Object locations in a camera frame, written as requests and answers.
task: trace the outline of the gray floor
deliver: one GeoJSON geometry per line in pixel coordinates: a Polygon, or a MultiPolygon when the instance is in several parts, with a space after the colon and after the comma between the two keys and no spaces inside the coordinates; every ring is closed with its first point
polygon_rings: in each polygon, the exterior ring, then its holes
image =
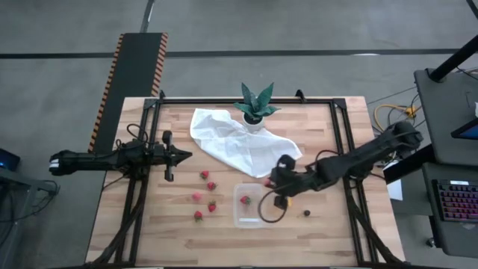
{"type": "MultiPolygon", "coordinates": [[[[0,0],[0,53],[111,52],[120,33],[139,31],[145,7],[146,0],[0,0]]],[[[465,0],[158,0],[148,31],[169,32],[169,51],[442,49],[462,46],[477,25],[465,0]]],[[[412,87],[414,70],[448,56],[167,59],[161,88],[168,96],[236,96],[241,82],[258,90],[274,81],[278,96],[302,89],[373,101],[412,87]]],[[[55,201],[28,219],[18,268],[84,261],[104,173],[54,178],[47,163],[60,149],[86,150],[110,62],[0,60],[0,147],[22,156],[21,173],[61,185],[55,201]]],[[[478,57],[462,67],[478,67],[478,57]]],[[[370,113],[380,104],[409,105],[415,94],[374,102],[370,113]]],[[[379,119],[386,124],[385,110],[379,119]]],[[[419,130],[429,141],[426,124],[419,130]]],[[[396,218],[410,262],[476,267],[475,259],[426,248],[427,219],[396,218]]]]}

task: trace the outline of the rgb keyboard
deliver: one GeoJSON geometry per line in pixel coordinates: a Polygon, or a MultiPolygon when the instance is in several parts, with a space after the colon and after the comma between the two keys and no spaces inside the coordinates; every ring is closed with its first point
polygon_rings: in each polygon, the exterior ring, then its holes
{"type": "Polygon", "coordinates": [[[478,185],[437,183],[436,190],[443,220],[478,222],[478,185]]]}

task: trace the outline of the clear plastic box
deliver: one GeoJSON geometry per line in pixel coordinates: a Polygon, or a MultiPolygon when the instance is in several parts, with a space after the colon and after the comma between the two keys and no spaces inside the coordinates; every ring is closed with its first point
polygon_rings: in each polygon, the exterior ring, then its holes
{"type": "Polygon", "coordinates": [[[234,186],[234,225],[237,228],[262,228],[264,222],[257,212],[259,201],[262,199],[262,185],[256,183],[238,184],[234,186]],[[249,205],[244,205],[240,199],[248,196],[249,205]]]}

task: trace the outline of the strawberry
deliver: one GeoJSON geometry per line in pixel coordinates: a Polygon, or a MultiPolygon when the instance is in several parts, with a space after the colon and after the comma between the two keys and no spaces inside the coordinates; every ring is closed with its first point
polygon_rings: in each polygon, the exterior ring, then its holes
{"type": "Polygon", "coordinates": [[[213,212],[214,210],[216,210],[216,201],[214,200],[210,201],[208,205],[208,209],[209,209],[209,212],[213,212]]]}
{"type": "Polygon", "coordinates": [[[208,177],[209,177],[209,171],[202,171],[199,176],[201,177],[201,179],[204,179],[204,180],[208,180],[208,177]]]}
{"type": "Polygon", "coordinates": [[[250,205],[252,201],[248,196],[243,196],[240,199],[240,202],[243,203],[244,205],[250,205]]]}
{"type": "Polygon", "coordinates": [[[208,190],[213,191],[217,187],[217,184],[214,182],[208,183],[208,190]]]}
{"type": "Polygon", "coordinates": [[[201,197],[202,197],[202,194],[200,194],[199,192],[195,192],[195,193],[193,194],[193,200],[194,200],[194,201],[199,201],[199,200],[201,200],[201,197]]]}
{"type": "Polygon", "coordinates": [[[264,186],[269,187],[271,185],[272,185],[272,180],[270,180],[270,178],[266,178],[266,180],[264,180],[264,186]]]}
{"type": "Polygon", "coordinates": [[[199,222],[202,220],[202,213],[200,211],[196,211],[196,213],[194,213],[194,220],[196,222],[199,222]]]}

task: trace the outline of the wooden table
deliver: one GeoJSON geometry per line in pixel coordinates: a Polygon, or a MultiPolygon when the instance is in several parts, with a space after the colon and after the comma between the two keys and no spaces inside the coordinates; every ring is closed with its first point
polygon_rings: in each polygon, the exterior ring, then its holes
{"type": "MultiPolygon", "coordinates": [[[[122,141],[131,140],[125,128],[129,123],[139,123],[143,100],[125,99],[117,130],[117,138],[122,141]]],[[[367,105],[364,97],[346,97],[346,100],[353,137],[356,146],[361,146],[373,139],[367,105]]],[[[267,118],[266,128],[297,144],[303,153],[297,162],[298,170],[311,163],[320,150],[336,150],[328,105],[277,106],[282,110],[267,118]]],[[[171,130],[174,145],[192,152],[193,156],[173,169],[175,181],[172,183],[164,180],[164,166],[152,168],[137,266],[356,265],[341,181],[326,190],[308,191],[294,197],[284,219],[276,224],[263,229],[235,228],[234,186],[261,180],[229,167],[196,145],[189,132],[195,108],[226,109],[233,119],[241,121],[241,113],[231,105],[161,106],[157,140],[161,140],[164,130],[171,130]],[[201,170],[209,170],[210,180],[219,184],[215,191],[207,191],[199,178],[201,170]],[[200,202],[192,200],[191,194],[195,191],[203,194],[200,202]],[[209,200],[217,201],[217,210],[213,213],[207,210],[209,200]],[[310,217],[302,216],[305,209],[311,211],[310,217]],[[194,222],[196,210],[204,214],[201,223],[194,222]]],[[[108,172],[105,184],[120,176],[118,172],[108,172]]],[[[94,260],[103,251],[120,227],[127,185],[125,179],[103,192],[87,261],[94,260]]],[[[403,259],[385,182],[370,176],[364,181],[364,189],[374,229],[394,255],[403,259]]],[[[272,210],[273,207],[267,205],[265,211],[272,210]]],[[[367,253],[363,233],[361,238],[367,253]]],[[[128,241],[125,247],[127,256],[128,241]]]]}

